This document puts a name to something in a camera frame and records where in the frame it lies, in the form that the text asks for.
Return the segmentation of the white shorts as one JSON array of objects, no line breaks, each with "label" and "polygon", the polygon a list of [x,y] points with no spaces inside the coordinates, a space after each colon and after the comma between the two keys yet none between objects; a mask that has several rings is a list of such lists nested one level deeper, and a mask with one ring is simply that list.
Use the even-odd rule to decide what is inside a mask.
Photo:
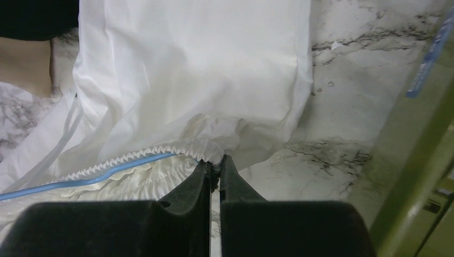
[{"label": "white shorts", "polygon": [[232,155],[279,150],[313,83],[310,1],[81,1],[74,83],[1,162],[1,193],[107,180],[1,201],[1,237],[45,201],[159,199]]}]

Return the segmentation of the olive green plastic bin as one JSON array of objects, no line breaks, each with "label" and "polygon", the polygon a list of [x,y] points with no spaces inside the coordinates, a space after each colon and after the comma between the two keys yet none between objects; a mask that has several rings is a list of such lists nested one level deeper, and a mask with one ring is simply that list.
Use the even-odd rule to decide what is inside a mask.
[{"label": "olive green plastic bin", "polygon": [[453,2],[396,98],[348,197],[377,256],[416,256],[443,210],[429,197],[453,168]]}]

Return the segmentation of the blue wire hanger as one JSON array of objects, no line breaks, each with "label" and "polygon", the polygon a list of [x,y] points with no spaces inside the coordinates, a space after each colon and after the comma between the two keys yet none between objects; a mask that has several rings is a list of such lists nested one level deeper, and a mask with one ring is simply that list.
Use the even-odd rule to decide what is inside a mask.
[{"label": "blue wire hanger", "polygon": [[94,177],[94,178],[82,179],[82,180],[68,180],[68,181],[64,181],[64,182],[54,182],[54,183],[50,183],[50,184],[46,184],[46,185],[40,185],[40,186],[36,186],[36,187],[26,188],[23,190],[18,190],[18,191],[14,191],[14,192],[10,192],[10,193],[3,193],[3,194],[1,194],[1,201],[15,199],[15,198],[19,198],[22,196],[41,193],[41,192],[45,192],[45,191],[49,191],[49,190],[55,190],[55,189],[59,189],[59,188],[78,187],[78,186],[87,186],[87,185],[91,185],[91,184],[96,184],[101,181],[107,180],[108,178],[110,178],[111,176],[113,176],[114,174],[116,174],[120,171],[138,167],[140,165],[152,163],[152,162],[162,160],[162,159],[168,158],[168,157],[173,157],[173,156],[176,156],[176,154],[162,153],[162,154],[152,155],[152,156],[140,158],[138,160],[130,161],[125,164],[118,165],[118,166],[106,171],[104,174]]}]

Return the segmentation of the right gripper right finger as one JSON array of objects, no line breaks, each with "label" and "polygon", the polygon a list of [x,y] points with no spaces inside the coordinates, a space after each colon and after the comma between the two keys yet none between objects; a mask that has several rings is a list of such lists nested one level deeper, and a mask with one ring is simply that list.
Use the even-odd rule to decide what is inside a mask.
[{"label": "right gripper right finger", "polygon": [[223,256],[375,256],[359,212],[342,201],[267,201],[229,155],[220,166]]}]

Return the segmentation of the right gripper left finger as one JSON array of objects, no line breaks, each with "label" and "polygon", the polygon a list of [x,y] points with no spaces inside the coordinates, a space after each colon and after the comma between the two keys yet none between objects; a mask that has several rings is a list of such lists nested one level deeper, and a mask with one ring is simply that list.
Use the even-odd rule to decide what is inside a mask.
[{"label": "right gripper left finger", "polygon": [[45,202],[28,207],[1,256],[210,256],[212,166],[160,200]]}]

